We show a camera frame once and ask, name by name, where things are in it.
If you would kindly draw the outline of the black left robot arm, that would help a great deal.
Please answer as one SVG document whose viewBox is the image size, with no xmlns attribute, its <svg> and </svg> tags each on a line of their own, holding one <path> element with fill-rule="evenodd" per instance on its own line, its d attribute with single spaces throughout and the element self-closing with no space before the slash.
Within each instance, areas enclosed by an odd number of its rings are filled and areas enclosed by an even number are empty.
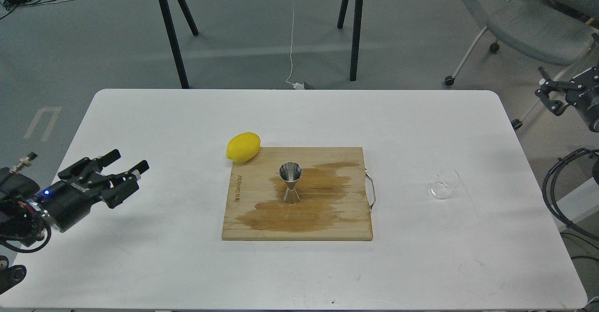
<svg viewBox="0 0 599 312">
<path fill-rule="evenodd" d="M 128 171 L 103 175 L 102 170 L 120 159 L 117 149 L 96 158 L 83 157 L 58 173 L 58 181 L 42 189 L 21 174 L 37 157 L 34 152 L 14 167 L 1 169 L 1 245 L 17 253 L 44 248 L 53 230 L 66 232 L 85 218 L 91 207 L 103 202 L 109 208 L 122 204 L 139 189 L 141 175 L 149 169 L 142 160 Z"/>
</svg>

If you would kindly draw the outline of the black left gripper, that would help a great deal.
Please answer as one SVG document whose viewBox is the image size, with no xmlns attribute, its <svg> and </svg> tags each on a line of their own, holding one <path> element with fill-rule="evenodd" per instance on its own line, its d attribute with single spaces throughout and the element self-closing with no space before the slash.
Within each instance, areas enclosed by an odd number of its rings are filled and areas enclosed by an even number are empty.
<svg viewBox="0 0 599 312">
<path fill-rule="evenodd" d="M 139 189 L 141 174 L 149 169 L 148 161 L 142 160 L 117 175 L 92 174 L 101 172 L 120 157 L 118 149 L 93 159 L 83 157 L 58 172 L 60 181 L 38 192 L 33 198 L 33 207 L 60 232 L 68 231 L 85 218 L 95 203 L 117 207 Z"/>
</svg>

